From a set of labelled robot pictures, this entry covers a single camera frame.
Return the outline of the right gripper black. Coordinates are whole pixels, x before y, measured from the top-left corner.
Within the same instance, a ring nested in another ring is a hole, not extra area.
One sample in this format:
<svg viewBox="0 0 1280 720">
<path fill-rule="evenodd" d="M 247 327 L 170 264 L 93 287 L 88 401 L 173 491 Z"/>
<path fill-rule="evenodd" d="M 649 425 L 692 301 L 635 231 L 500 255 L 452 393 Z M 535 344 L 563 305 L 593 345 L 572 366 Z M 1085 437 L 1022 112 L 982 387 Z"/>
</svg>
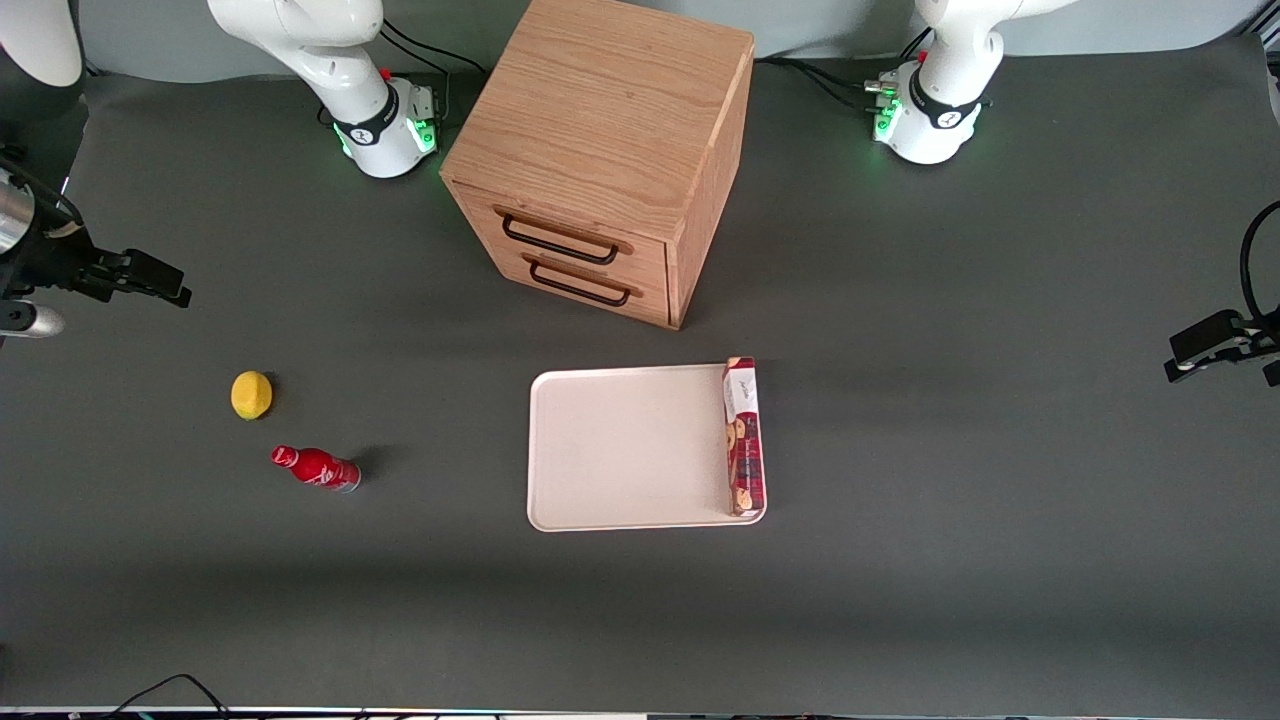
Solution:
<svg viewBox="0 0 1280 720">
<path fill-rule="evenodd" d="M 116 293 L 140 293 L 189 306 L 184 273 L 137 249 L 102 251 L 90 269 L 95 249 L 78 208 L 23 168 L 24 156 L 3 151 L 4 340 L 41 340 L 65 328 L 60 313 L 29 299 L 36 290 L 64 290 L 104 304 Z"/>
</svg>

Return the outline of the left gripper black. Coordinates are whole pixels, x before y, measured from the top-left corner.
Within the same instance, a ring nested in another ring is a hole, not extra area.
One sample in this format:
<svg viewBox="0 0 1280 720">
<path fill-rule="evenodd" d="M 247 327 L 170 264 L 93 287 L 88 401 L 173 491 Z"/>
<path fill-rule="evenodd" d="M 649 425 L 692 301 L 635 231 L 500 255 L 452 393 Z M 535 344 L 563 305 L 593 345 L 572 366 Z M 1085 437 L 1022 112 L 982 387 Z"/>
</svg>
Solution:
<svg viewBox="0 0 1280 720">
<path fill-rule="evenodd" d="M 1169 338 L 1171 357 L 1164 364 L 1170 383 L 1181 382 L 1220 363 L 1253 363 L 1279 352 L 1279 310 L 1243 316 L 1217 311 Z M 1280 361 L 1263 366 L 1266 384 L 1280 386 Z"/>
</svg>

